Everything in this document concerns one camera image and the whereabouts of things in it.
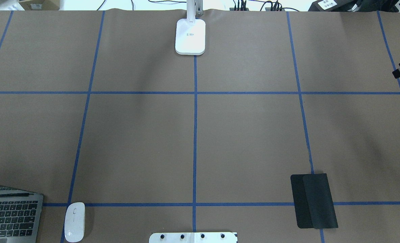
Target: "label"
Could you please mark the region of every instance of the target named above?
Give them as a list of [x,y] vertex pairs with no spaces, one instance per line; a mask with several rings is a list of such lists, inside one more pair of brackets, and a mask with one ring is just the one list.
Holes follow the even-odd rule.
[[319,6],[322,7],[323,10],[332,8],[333,6],[336,6],[336,2],[334,0],[324,0],[321,2],[318,2]]
[[42,10],[42,4],[35,4],[35,3],[32,3],[32,4],[30,5],[30,8],[33,9],[33,10]]

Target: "gray laptop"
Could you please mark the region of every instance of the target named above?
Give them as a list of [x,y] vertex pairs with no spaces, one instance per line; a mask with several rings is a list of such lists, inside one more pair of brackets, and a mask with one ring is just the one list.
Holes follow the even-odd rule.
[[35,243],[44,196],[0,186],[0,243]]

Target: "black cable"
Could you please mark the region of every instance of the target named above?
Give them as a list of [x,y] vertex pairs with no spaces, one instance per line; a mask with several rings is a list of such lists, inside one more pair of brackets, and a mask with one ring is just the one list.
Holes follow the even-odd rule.
[[276,11],[281,11],[281,9],[293,9],[293,10],[296,10],[296,11],[300,12],[299,10],[294,9],[294,8],[279,8],[279,9],[277,9]]
[[106,1],[107,1],[107,0],[104,0],[104,2],[101,3],[101,6],[99,6],[99,8],[97,9],[97,11],[102,7],[102,5],[104,5],[104,3],[105,3]]
[[172,3],[186,3],[186,2],[182,2],[182,1],[173,1],[173,0],[162,0],[162,1],[152,1],[152,0],[148,0],[151,3],[162,3],[162,2],[172,2]]
[[256,2],[262,2],[262,3],[263,3],[263,5],[262,5],[261,8],[260,8],[260,11],[263,9],[263,7],[265,6],[266,3],[271,3],[271,9],[272,9],[272,5],[274,4],[272,1],[266,1],[266,2],[263,2],[263,1],[256,1]]

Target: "mouse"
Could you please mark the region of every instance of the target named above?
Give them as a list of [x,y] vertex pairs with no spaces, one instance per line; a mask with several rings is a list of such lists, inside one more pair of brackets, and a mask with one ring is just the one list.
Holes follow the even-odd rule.
[[82,202],[71,204],[65,214],[65,239],[68,242],[78,242],[84,237],[84,212]]

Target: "desk lamp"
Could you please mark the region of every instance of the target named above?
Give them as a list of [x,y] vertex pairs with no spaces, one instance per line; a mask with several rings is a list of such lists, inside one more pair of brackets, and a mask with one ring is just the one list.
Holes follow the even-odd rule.
[[206,23],[196,19],[203,14],[203,0],[186,0],[186,19],[176,25],[175,49],[181,55],[201,55],[206,46]]

